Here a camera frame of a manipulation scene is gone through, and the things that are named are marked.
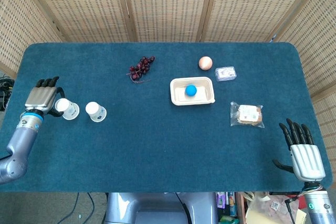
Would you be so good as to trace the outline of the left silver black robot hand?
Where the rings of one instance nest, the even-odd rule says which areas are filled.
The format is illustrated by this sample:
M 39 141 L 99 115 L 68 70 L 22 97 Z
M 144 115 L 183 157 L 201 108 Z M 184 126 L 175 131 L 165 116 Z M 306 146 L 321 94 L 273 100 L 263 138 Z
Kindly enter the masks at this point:
M 59 76 L 38 80 L 26 100 L 25 111 L 41 117 L 47 114 L 54 117 L 63 116 L 64 112 L 59 112 L 54 108 L 57 94 L 60 94 L 61 98 L 66 97 L 63 88 L 56 86 L 58 79 Z

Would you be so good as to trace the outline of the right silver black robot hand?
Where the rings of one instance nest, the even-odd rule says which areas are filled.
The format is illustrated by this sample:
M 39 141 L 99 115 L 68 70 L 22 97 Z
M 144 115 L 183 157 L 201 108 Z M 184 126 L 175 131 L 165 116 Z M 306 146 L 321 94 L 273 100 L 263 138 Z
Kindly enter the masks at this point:
M 317 183 L 325 178 L 325 170 L 319 148 L 315 145 L 310 129 L 305 124 L 298 124 L 286 119 L 287 125 L 279 123 L 292 165 L 284 165 L 274 159 L 273 164 L 280 170 L 292 173 L 304 183 Z

